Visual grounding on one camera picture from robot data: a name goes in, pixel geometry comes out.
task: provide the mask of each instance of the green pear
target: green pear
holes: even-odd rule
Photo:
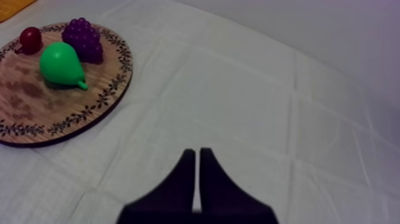
[[[40,72],[44,78],[56,84],[77,85],[87,90],[85,73],[75,49],[64,42],[50,44],[40,57]]]

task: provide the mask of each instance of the yellow object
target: yellow object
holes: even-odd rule
[[[0,23],[8,20],[36,0],[0,0]]]

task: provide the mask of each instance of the white tablecloth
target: white tablecloth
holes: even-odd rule
[[[0,223],[114,223],[183,149],[200,147],[212,147],[281,223],[400,220],[400,144],[380,121],[398,113],[362,86],[265,35],[169,0],[38,0],[0,24],[0,45],[25,27],[77,17],[125,38],[133,80],[89,131],[46,148],[0,147]],[[378,105],[394,112],[381,114]]]

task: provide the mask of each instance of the wooden plate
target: wooden plate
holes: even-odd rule
[[[46,46],[61,42],[67,23],[45,26],[43,48],[34,55],[16,54],[19,40],[0,49],[0,142],[12,146],[42,146],[81,133],[108,114],[128,88],[132,55],[126,42],[99,25],[104,62],[82,63],[87,91],[46,87],[39,59]]]

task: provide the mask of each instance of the pear stem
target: pear stem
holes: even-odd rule
[[[78,86],[79,86],[79,88],[81,88],[81,89],[83,89],[83,90],[87,90],[87,89],[88,89],[87,84],[85,84],[85,83],[82,82],[82,81],[79,81],[79,82],[78,82]]]

